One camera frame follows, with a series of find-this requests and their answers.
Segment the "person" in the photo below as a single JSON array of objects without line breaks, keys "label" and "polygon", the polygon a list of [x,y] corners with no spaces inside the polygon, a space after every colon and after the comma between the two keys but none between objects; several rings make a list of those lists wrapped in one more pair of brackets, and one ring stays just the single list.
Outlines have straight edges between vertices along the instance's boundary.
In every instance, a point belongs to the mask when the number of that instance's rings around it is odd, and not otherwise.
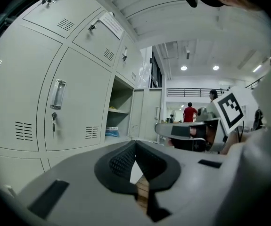
[{"label": "person", "polygon": [[210,99],[211,99],[211,102],[212,102],[213,100],[217,99],[217,98],[218,98],[217,91],[216,91],[215,89],[212,89],[212,90],[210,91]]},{"label": "person", "polygon": [[256,110],[255,112],[255,120],[254,120],[254,126],[253,126],[254,130],[259,130],[262,128],[262,125],[263,125],[262,118],[263,118],[262,111],[258,108],[258,110]]},{"label": "person", "polygon": [[183,112],[183,122],[193,122],[193,115],[197,114],[197,110],[192,107],[192,103],[188,103],[188,107]]}]

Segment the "black slot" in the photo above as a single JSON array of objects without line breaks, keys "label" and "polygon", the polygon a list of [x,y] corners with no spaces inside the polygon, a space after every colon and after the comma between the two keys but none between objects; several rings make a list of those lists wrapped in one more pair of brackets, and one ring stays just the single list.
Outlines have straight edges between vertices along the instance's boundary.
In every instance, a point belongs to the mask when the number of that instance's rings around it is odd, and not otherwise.
[{"label": "black slot", "polygon": [[68,182],[54,181],[29,207],[29,211],[38,217],[45,219],[61,198],[67,187]]},{"label": "black slot", "polygon": [[208,161],[208,160],[200,160],[198,163],[202,165],[206,165],[212,168],[220,168],[222,163],[221,162],[216,162],[216,161]]}]

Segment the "shelf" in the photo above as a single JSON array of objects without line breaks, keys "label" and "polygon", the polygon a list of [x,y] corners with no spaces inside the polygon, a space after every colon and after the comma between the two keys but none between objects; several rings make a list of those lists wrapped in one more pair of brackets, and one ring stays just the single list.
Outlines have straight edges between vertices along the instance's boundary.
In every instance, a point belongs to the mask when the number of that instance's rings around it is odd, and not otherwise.
[{"label": "shelf", "polygon": [[121,113],[121,114],[130,114],[128,111],[121,111],[121,110],[116,110],[116,109],[108,109],[109,112],[115,112],[115,113]]},{"label": "shelf", "polygon": [[129,136],[122,136],[122,137],[108,137],[105,136],[105,144],[106,145],[111,145],[115,143],[120,143],[124,141],[130,141],[131,138]]}]

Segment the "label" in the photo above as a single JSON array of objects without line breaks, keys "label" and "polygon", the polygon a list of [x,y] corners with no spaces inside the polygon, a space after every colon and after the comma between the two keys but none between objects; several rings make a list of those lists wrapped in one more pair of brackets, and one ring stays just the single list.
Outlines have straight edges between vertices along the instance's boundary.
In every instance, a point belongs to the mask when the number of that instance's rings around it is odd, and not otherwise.
[{"label": "label", "polygon": [[116,37],[120,40],[123,35],[123,28],[112,18],[109,13],[105,13],[101,18],[100,21],[108,28],[111,32],[114,33]]}]

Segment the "white ceiling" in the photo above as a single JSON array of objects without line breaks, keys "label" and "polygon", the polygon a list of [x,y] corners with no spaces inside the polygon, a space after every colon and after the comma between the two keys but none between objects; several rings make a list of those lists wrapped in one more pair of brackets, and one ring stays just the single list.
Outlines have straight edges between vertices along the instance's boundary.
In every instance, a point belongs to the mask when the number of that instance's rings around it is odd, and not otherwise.
[{"label": "white ceiling", "polygon": [[[168,78],[181,75],[217,75],[244,79],[259,78],[253,69],[270,55],[271,21],[263,12],[239,8],[212,8],[200,1],[192,8],[185,0],[106,0],[116,18],[127,26],[128,33],[140,48],[166,43],[170,59],[164,60]],[[185,48],[190,51],[185,60]],[[162,58],[164,46],[158,50]],[[185,64],[186,72],[180,70]],[[214,73],[212,67],[219,65]]]},{"label": "white ceiling", "polygon": [[[162,58],[168,78],[214,75],[243,80],[248,77],[258,79],[264,70],[270,68],[269,54],[263,54],[247,45],[234,44],[232,41],[201,39],[174,41],[158,45],[157,51]],[[219,66],[218,71],[213,70],[215,65]],[[258,65],[263,67],[253,73]],[[182,71],[182,66],[187,66],[188,69]]]}]

